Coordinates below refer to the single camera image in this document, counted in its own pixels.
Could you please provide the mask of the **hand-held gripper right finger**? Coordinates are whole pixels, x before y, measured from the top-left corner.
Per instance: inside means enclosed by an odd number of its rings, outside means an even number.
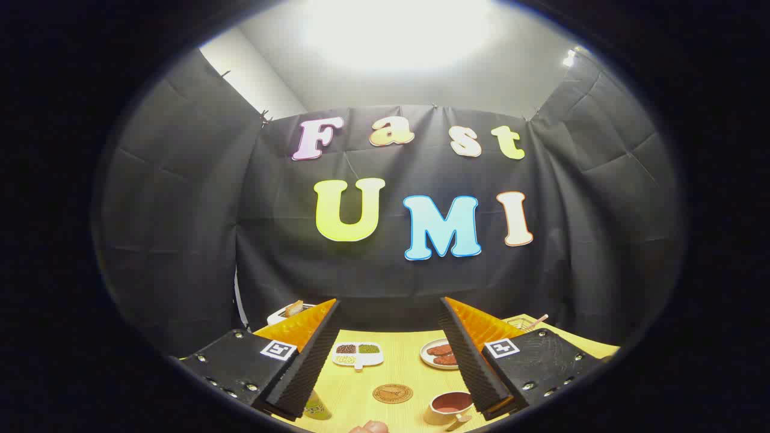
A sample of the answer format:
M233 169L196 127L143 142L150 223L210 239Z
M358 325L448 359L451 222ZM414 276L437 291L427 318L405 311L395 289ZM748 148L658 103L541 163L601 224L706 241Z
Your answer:
M546 327L523 330L448 296L440 303L440 328L487 421L551 401L612 359Z

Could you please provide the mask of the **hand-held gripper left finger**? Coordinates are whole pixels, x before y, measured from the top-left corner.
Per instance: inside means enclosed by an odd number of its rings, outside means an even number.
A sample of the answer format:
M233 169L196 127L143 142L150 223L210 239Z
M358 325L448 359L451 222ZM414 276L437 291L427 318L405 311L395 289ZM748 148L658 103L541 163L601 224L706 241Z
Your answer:
M328 299L259 331L231 329L174 361L231 400L295 421L338 337L338 307L337 299Z

